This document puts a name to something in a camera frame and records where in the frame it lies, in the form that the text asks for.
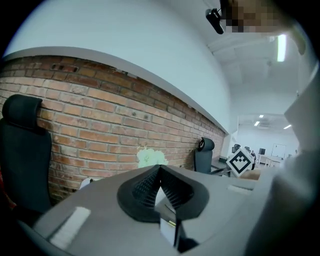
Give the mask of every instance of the brick wall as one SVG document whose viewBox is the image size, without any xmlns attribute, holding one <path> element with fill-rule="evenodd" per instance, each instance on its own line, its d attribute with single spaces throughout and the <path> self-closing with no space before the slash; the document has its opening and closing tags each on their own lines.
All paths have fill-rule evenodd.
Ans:
<svg viewBox="0 0 320 256">
<path fill-rule="evenodd" d="M 7 62 L 0 76 L 1 110 L 13 94 L 43 99 L 37 122 L 52 135 L 53 199 L 75 192 L 87 177 L 137 168 L 139 147 L 160 150 L 170 165 L 190 170 L 202 136 L 215 142 L 214 157 L 220 155 L 221 129 L 168 92 L 113 67 L 35 56 Z"/>
</svg>

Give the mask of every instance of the black camera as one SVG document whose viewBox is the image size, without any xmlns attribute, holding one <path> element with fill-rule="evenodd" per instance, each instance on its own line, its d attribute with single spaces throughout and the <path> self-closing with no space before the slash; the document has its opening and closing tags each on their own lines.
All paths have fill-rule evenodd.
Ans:
<svg viewBox="0 0 320 256">
<path fill-rule="evenodd" d="M 210 9 L 206 10 L 205 17 L 219 35 L 222 35 L 224 33 L 224 29 L 220 24 L 221 16 L 218 13 L 216 8 L 212 10 Z"/>
</svg>

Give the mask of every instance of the whiteboard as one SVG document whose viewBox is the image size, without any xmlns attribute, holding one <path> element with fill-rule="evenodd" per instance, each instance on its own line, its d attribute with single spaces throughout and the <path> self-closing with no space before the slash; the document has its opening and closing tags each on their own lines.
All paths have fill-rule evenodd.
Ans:
<svg viewBox="0 0 320 256">
<path fill-rule="evenodd" d="M 285 158 L 286 146 L 280 144 L 273 144 L 272 157 Z"/>
</svg>

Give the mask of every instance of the chair backrest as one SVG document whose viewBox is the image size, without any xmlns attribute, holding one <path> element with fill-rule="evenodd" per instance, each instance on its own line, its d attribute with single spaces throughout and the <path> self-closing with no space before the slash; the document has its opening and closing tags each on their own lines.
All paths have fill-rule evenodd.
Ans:
<svg viewBox="0 0 320 256">
<path fill-rule="evenodd" d="M 42 99 L 15 94 L 2 108 L 0 166 L 4 189 L 19 207 L 40 213 L 50 207 L 51 136 L 37 126 Z"/>
<path fill-rule="evenodd" d="M 211 172 L 212 150 L 215 143 L 206 137 L 202 137 L 199 147 L 194 151 L 194 171 L 204 174 Z"/>
</svg>

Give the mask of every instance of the light green object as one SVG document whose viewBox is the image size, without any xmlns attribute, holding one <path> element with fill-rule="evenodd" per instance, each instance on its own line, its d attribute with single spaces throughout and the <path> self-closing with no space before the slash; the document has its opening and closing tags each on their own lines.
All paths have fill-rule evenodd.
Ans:
<svg viewBox="0 0 320 256">
<path fill-rule="evenodd" d="M 159 150 L 154 151 L 152 148 L 144 148 L 137 154 L 139 159 L 138 168 L 154 166 L 154 165 L 167 165 L 169 162 L 165 158 L 165 154 Z"/>
</svg>

